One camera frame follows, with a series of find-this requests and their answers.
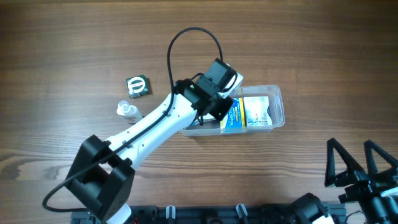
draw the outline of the small bottle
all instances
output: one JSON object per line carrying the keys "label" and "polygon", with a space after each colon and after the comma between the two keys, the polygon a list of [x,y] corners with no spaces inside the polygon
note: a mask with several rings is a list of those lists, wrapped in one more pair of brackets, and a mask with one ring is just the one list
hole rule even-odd
{"label": "small bottle", "polygon": [[142,119],[142,114],[139,112],[138,108],[130,105],[126,100],[119,102],[116,112],[129,124],[135,124]]}

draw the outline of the black clamp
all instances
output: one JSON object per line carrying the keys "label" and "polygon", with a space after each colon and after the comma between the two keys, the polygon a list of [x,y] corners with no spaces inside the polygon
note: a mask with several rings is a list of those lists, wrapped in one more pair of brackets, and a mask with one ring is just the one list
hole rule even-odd
{"label": "black clamp", "polygon": [[198,111],[194,120],[199,118],[201,125],[201,116],[206,114],[221,121],[231,108],[233,100],[229,96],[222,98],[218,92],[224,90],[234,76],[237,77],[236,71],[216,58],[210,69],[200,75],[196,82],[189,78],[175,82],[174,93],[183,95],[192,103],[192,108]]}
{"label": "black clamp", "polygon": [[[95,135],[86,139],[79,148],[67,178],[111,154],[112,150],[108,146],[107,142],[101,141]],[[110,174],[96,166],[66,185],[101,222],[110,219],[126,203],[136,173],[131,168],[130,159],[122,160],[115,155],[108,164],[113,168]]]}
{"label": "black clamp", "polygon": [[[339,196],[340,203],[358,202],[367,223],[398,223],[398,195],[383,195],[383,192],[398,191],[398,161],[372,140],[364,142],[368,173],[356,160],[332,138],[327,143],[328,160],[326,163],[325,187],[335,185],[346,187],[345,194]],[[333,151],[343,159],[347,169],[336,174]],[[377,152],[391,165],[390,169],[379,172],[372,150]]]}
{"label": "black clamp", "polygon": [[328,211],[318,197],[307,193],[292,203],[290,209],[298,217],[296,223],[311,224],[318,218],[329,217]]}

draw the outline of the black cable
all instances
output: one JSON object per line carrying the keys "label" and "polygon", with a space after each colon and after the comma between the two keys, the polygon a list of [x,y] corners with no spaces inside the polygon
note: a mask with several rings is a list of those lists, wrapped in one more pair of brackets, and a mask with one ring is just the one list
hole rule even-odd
{"label": "black cable", "polygon": [[358,211],[356,211],[356,212],[353,212],[353,213],[347,215],[346,220],[344,221],[344,224],[347,224],[348,218],[349,218],[350,216],[352,216],[352,215],[354,215],[354,214],[357,214],[357,213],[362,213],[362,215],[363,215],[363,212],[360,211],[360,210],[358,210]]}
{"label": "black cable", "polygon": [[203,122],[203,115],[200,115],[200,116],[198,117],[198,122],[199,122],[200,126],[203,126],[203,125],[204,125],[204,122]]}
{"label": "black cable", "polygon": [[63,182],[61,182],[61,184],[58,184],[56,187],[54,187],[54,189],[52,189],[43,199],[42,205],[44,207],[44,209],[51,211],[51,212],[85,212],[87,211],[87,208],[53,208],[47,205],[47,202],[49,201],[49,199],[56,193],[58,192],[62,187],[66,186],[67,184],[69,184],[73,179],[76,179],[77,177],[83,175],[84,173],[86,173],[87,171],[89,171],[90,169],[96,167],[99,164],[104,164],[105,162],[107,162],[110,158],[112,158],[114,155],[116,155],[117,153],[119,153],[120,151],[122,151],[123,149],[127,148],[128,145],[130,145],[132,142],[134,142],[137,138],[141,137],[143,134],[145,134],[146,132],[148,132],[150,129],[152,129],[154,126],[156,126],[156,124],[158,124],[163,118],[165,118],[167,116],[167,114],[169,113],[169,111],[172,108],[173,102],[174,102],[174,82],[173,82],[173,76],[172,76],[172,69],[170,66],[170,51],[172,49],[173,43],[175,42],[175,40],[183,33],[190,31],[190,30],[201,30],[207,34],[209,34],[214,41],[217,44],[218,50],[220,51],[220,60],[223,61],[223,52],[221,50],[221,45],[218,42],[217,38],[208,30],[204,29],[204,28],[200,28],[200,27],[190,27],[190,28],[186,28],[182,31],[180,31],[171,41],[170,45],[169,45],[169,49],[167,50],[167,70],[169,71],[169,79],[170,79],[170,88],[171,88],[171,97],[170,97],[170,104],[167,107],[167,109],[164,111],[164,113],[162,114],[162,116],[160,116],[155,122],[153,122],[150,126],[146,127],[146,129],[142,130],[140,133],[138,133],[136,136],[134,136],[133,138],[131,138],[130,140],[128,140],[127,142],[125,142],[124,144],[122,144],[122,146],[120,146],[119,148],[117,148],[115,151],[113,151],[111,154],[109,154],[108,156],[94,162],[92,165],[88,166],[86,169],[83,169],[79,172],[77,172],[76,174],[70,176],[69,178],[67,178],[66,180],[64,180]]}
{"label": "black cable", "polygon": [[196,75],[194,75],[192,78],[190,78],[189,80],[193,81],[196,77],[198,77],[200,75],[204,75],[204,74],[202,72],[199,72]]}

